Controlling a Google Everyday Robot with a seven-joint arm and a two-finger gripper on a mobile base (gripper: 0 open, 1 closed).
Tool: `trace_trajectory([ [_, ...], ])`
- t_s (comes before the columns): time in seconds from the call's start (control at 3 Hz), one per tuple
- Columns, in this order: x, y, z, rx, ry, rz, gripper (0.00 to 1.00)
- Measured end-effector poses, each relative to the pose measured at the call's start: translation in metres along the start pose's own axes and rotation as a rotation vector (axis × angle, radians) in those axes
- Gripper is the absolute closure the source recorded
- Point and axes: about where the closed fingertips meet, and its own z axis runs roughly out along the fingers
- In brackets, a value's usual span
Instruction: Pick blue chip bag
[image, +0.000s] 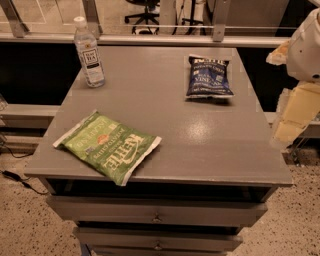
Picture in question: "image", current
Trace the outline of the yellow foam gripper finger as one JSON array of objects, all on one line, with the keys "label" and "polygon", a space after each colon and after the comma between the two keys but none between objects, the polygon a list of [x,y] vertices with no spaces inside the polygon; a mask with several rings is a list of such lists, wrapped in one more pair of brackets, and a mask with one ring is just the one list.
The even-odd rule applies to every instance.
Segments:
[{"label": "yellow foam gripper finger", "polygon": [[320,112],[320,84],[299,82],[290,90],[284,88],[272,124],[273,144],[292,144]]}]

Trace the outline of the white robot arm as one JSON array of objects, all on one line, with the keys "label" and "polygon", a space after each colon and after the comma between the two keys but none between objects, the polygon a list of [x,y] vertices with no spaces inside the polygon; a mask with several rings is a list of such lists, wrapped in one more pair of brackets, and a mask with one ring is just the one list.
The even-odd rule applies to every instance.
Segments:
[{"label": "white robot arm", "polygon": [[314,9],[287,44],[286,68],[297,86],[279,96],[270,143],[286,148],[320,112],[320,9]]}]

